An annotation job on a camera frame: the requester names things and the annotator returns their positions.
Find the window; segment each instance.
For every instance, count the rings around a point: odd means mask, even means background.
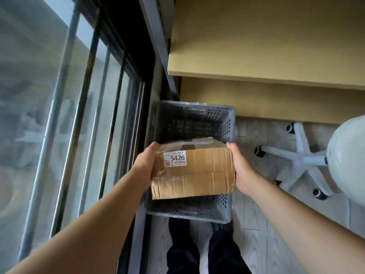
[[[0,0],[0,272],[95,204],[134,156],[143,81],[86,0]]]

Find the foot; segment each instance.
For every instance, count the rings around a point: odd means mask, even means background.
[[[190,238],[190,220],[170,217],[169,232],[172,242]]]
[[[220,230],[225,230],[233,237],[233,220],[231,220],[231,222],[227,224],[211,222],[210,227],[213,233],[218,232]]]

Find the person's left hand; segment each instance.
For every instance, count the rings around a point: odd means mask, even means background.
[[[140,153],[134,161],[132,170],[136,171],[137,175],[142,179],[145,189],[151,186],[151,172],[153,162],[155,160],[155,153],[160,147],[160,144],[153,142],[142,153]]]

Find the brown cardboard box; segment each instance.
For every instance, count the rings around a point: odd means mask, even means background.
[[[171,199],[232,193],[233,157],[226,144],[212,138],[161,145],[152,170],[152,198]]]

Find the black caster wheel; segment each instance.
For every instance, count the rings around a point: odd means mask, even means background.
[[[295,134],[294,132],[294,122],[286,126],[286,131],[290,134]]]
[[[324,194],[320,189],[313,189],[313,196],[318,200],[324,201],[327,199],[327,195]]]
[[[280,186],[281,183],[282,183],[282,181],[274,180],[274,184],[276,184],[277,186]]]
[[[263,156],[265,156],[266,152],[261,150],[261,146],[258,146],[255,148],[255,156],[259,157],[259,158],[263,158]]]

